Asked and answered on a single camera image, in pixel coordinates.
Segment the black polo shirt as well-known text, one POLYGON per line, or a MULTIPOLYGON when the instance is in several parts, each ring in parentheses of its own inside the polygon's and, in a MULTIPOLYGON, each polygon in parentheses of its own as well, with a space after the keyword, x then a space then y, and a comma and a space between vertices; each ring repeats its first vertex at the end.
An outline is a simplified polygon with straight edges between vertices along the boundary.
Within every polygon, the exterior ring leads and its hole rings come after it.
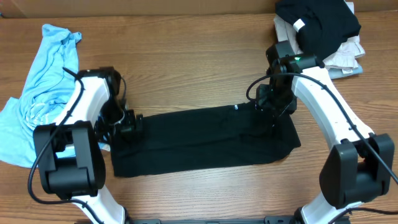
POLYGON ((115 136, 111 160, 116 177, 268 164, 301 146, 288 114, 254 103, 144 117, 142 139, 115 136))

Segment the light blue t-shirt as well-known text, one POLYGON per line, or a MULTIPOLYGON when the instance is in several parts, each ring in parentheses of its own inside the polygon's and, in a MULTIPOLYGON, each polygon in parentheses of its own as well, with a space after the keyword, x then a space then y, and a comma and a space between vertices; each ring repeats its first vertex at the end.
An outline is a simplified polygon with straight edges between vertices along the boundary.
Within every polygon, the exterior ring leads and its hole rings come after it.
POLYGON ((1 160, 20 167, 32 167, 36 159, 33 132, 37 126, 59 124, 77 99, 83 96, 68 119, 95 123, 108 99, 105 82, 99 78, 84 78, 78 83, 65 72, 79 69, 77 44, 79 32, 45 24, 42 41, 29 70, 22 95, 9 98, 1 110, 1 160))

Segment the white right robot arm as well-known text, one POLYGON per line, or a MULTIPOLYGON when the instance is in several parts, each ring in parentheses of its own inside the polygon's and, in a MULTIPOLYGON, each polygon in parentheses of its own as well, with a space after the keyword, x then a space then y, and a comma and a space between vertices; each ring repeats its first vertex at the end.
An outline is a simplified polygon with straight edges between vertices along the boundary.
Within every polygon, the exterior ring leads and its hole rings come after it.
POLYGON ((335 88, 324 63, 315 55, 295 54, 288 41, 266 50, 269 84, 258 84, 256 106, 275 119, 293 113, 301 100, 320 127, 330 149, 320 172, 321 192, 293 215, 267 216, 265 223, 349 223, 348 214, 385 195, 395 146, 388 134, 364 124, 335 88))

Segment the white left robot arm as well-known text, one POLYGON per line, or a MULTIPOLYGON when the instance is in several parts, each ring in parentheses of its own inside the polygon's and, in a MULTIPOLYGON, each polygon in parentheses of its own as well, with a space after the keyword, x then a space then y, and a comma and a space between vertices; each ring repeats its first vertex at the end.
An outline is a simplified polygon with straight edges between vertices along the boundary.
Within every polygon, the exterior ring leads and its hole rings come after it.
POLYGON ((92 223, 131 223, 126 208, 105 186, 99 146, 111 140, 126 118, 117 99, 123 79, 113 67, 64 72, 75 79, 75 90, 52 123, 34 129, 36 159, 27 191, 40 204, 72 203, 92 223))

